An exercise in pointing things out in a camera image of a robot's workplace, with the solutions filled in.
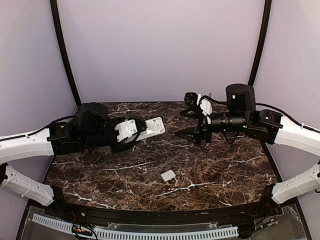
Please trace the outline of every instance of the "white grille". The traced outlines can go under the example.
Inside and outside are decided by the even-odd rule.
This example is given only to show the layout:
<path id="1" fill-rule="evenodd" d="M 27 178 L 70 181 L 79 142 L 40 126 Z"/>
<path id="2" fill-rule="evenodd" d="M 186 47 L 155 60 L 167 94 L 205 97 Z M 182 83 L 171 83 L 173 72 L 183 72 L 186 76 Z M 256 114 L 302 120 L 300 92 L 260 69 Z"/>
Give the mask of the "white grille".
<path id="1" fill-rule="evenodd" d="M 33 215 L 33 222 L 41 224 L 57 231 L 72 234 L 72 223 L 52 219 L 38 214 Z M 95 233 L 100 240 L 218 240 L 238 236 L 238 227 L 228 227 L 223 229 L 181 232 L 181 233 L 142 233 L 112 231 L 107 229 L 95 228 Z"/>

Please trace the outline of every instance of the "black pole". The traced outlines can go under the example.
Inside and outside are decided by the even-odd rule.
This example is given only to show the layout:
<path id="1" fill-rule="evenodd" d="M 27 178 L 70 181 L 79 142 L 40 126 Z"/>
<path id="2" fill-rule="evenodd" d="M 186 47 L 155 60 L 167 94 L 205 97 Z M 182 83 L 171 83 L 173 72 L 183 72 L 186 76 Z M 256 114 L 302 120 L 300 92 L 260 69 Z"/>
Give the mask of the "black pole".
<path id="1" fill-rule="evenodd" d="M 61 28 L 61 23 L 60 23 L 57 0 L 50 0 L 50 4 L 51 4 L 51 12 L 52 12 L 52 18 L 53 18 L 53 23 L 54 23 L 54 28 L 55 28 L 55 34 L 56 34 L 56 38 L 57 38 L 57 41 L 59 44 L 60 54 L 61 54 L 61 58 L 62 58 L 63 65 L 64 65 L 64 70 L 65 70 L 66 76 L 69 81 L 69 85 L 70 85 L 70 88 L 72 91 L 74 101 L 75 101 L 77 107 L 80 107 L 82 103 L 81 103 L 80 96 L 79 96 L 77 86 L 76 86 L 76 82 L 75 82 L 75 79 L 74 79 L 74 76 L 72 74 L 72 70 L 70 67 L 70 62 L 69 62 L 69 58 L 68 58 L 68 54 L 67 54 L 65 41 L 64 41 L 64 35 L 62 33 L 62 28 Z"/>
<path id="2" fill-rule="evenodd" d="M 254 61 L 252 65 L 251 74 L 249 77 L 248 85 L 253 86 L 256 80 L 261 55 L 264 49 L 266 35 L 267 35 L 267 29 L 268 29 L 268 23 L 269 23 L 269 17 L 270 17 L 270 11 L 271 11 L 271 2 L 272 0 L 265 0 L 264 2 L 264 10 L 263 10 L 263 17 L 262 17 L 262 24 L 260 29 L 260 35 L 258 44 L 256 47 L 256 52 L 254 56 Z"/>

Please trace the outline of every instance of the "robotic arm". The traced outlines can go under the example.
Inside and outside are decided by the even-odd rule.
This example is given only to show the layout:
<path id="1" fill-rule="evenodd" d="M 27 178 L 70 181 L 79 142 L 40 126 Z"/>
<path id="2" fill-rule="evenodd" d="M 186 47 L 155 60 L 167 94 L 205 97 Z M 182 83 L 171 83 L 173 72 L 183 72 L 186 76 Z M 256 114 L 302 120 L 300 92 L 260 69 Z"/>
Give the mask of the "robotic arm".
<path id="1" fill-rule="evenodd" d="M 320 130 L 295 121 L 277 108 L 285 115 L 269 109 L 257 111 L 256 105 L 271 106 L 256 104 L 252 86 L 229 85 L 226 96 L 226 102 L 218 102 L 209 96 L 186 93 L 184 100 L 188 108 L 180 114 L 198 119 L 198 124 L 196 128 L 180 130 L 175 135 L 200 146 L 202 141 L 211 142 L 212 133 L 224 134 L 229 143 L 226 132 L 234 132 L 236 136 L 243 132 L 268 144 L 287 145 L 320 156 Z M 226 105 L 228 111 L 212 114 L 208 108 L 210 101 Z M 279 205 L 317 188 L 320 188 L 320 162 L 294 178 L 267 186 L 260 201 Z"/>
<path id="2" fill-rule="evenodd" d="M 0 187 L 44 206 L 63 201 L 62 190 L 32 180 L 8 162 L 36 156 L 65 155 L 86 149 L 110 146 L 112 153 L 131 149 L 139 140 L 163 134 L 161 117 L 149 120 L 110 118 L 109 110 L 99 103 L 83 104 L 75 116 L 57 119 L 34 132 L 0 137 Z"/>

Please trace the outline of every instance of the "brown marble surface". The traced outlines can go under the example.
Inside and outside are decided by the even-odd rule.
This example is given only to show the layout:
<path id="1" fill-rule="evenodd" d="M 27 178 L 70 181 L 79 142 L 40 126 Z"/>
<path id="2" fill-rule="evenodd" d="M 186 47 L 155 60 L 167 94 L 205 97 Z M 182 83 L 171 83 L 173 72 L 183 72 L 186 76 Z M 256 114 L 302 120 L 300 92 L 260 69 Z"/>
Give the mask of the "brown marble surface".
<path id="1" fill-rule="evenodd" d="M 162 117 L 166 133 L 139 142 L 133 149 L 111 154 L 108 147 L 91 154 L 57 156 L 46 184 L 63 189 L 69 203 L 138 211 L 184 211 L 256 202 L 266 185 L 276 182 L 271 165 L 256 140 L 240 136 L 228 145 L 214 133 L 211 150 L 176 137 L 197 120 L 179 115 L 182 102 L 107 103 L 110 117 Z M 212 106 L 222 111 L 220 105 Z M 164 182 L 161 174 L 176 178 Z"/>

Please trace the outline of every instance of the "white wall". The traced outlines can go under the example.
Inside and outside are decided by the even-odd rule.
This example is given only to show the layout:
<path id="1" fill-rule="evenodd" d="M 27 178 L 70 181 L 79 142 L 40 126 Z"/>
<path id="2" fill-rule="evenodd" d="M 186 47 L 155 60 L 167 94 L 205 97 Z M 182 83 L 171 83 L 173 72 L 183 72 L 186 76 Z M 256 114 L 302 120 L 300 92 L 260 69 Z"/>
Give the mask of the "white wall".
<path id="1" fill-rule="evenodd" d="M 273 1 L 255 84 L 257 102 L 279 107 L 298 121 L 320 128 L 320 2 Z M 270 146 L 284 180 L 313 166 L 319 156 Z M 313 239 L 320 239 L 320 195 L 299 198 Z"/>
<path id="2" fill-rule="evenodd" d="M 83 102 L 224 100 L 247 83 L 264 1 L 59 1 Z"/>
<path id="3" fill-rule="evenodd" d="M 75 112 L 49 0 L 0 1 L 0 136 L 38 129 Z M 10 162 L 42 181 L 51 158 Z M 27 199 L 0 189 L 0 239 L 16 239 Z"/>

